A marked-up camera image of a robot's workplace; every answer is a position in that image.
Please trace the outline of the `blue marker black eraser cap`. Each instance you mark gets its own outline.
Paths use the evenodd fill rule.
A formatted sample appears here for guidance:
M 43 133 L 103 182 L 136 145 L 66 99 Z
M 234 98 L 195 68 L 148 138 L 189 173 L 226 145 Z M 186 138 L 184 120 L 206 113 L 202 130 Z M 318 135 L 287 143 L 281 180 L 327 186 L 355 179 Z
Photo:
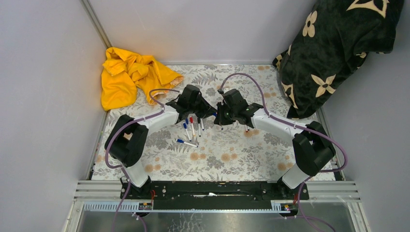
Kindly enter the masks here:
M 200 123 L 201 123 L 201 129 L 204 131 L 205 127 L 204 127 L 203 118 L 200 118 Z

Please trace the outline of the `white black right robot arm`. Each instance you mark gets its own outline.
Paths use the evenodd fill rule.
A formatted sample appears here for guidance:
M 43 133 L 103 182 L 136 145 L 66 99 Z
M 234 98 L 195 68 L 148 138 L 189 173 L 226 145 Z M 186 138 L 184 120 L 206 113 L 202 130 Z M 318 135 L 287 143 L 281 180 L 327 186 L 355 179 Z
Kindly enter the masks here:
M 316 121 L 304 125 L 267 113 L 262 105 L 248 104 L 237 89 L 222 94 L 218 102 L 216 125 L 231 125 L 234 122 L 252 129 L 270 133 L 293 147 L 295 164 L 279 180 L 278 195 L 289 199 L 296 188 L 306 179 L 318 174 L 334 157 L 336 151 Z

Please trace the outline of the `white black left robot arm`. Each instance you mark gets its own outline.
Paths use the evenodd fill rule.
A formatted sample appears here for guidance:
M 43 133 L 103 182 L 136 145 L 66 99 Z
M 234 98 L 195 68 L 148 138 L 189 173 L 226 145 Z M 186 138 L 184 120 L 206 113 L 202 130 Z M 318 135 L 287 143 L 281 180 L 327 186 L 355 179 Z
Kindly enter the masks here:
M 176 99 L 166 104 L 161 103 L 161 109 L 150 115 L 140 118 L 120 116 L 105 142 L 106 165 L 114 168 L 109 163 L 109 157 L 118 163 L 116 167 L 122 169 L 132 185 L 132 193 L 139 199 L 147 197 L 150 192 L 150 177 L 141 162 L 147 137 L 165 127 L 184 121 L 191 114 L 198 118 L 207 118 L 217 112 L 196 86 L 186 85 L 178 93 Z

